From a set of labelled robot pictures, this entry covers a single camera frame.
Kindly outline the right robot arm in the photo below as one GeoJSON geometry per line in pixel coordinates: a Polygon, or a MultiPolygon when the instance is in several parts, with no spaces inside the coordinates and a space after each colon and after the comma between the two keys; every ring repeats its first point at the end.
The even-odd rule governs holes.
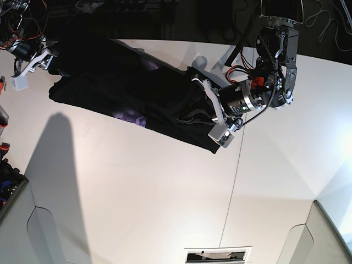
{"type": "Polygon", "coordinates": [[[58,53],[47,46],[45,30],[49,10],[46,1],[1,1],[1,50],[12,54],[14,76],[26,69],[48,70],[58,53]]]}

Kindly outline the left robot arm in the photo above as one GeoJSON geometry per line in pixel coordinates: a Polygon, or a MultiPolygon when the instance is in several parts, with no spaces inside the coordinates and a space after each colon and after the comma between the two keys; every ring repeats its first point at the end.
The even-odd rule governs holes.
{"type": "Polygon", "coordinates": [[[209,125],[230,134],[246,125],[243,115],[257,116],[293,100],[302,1],[180,1],[177,38],[233,44],[226,56],[227,86],[219,86],[195,67],[190,79],[203,95],[187,103],[180,124],[209,125]]]}

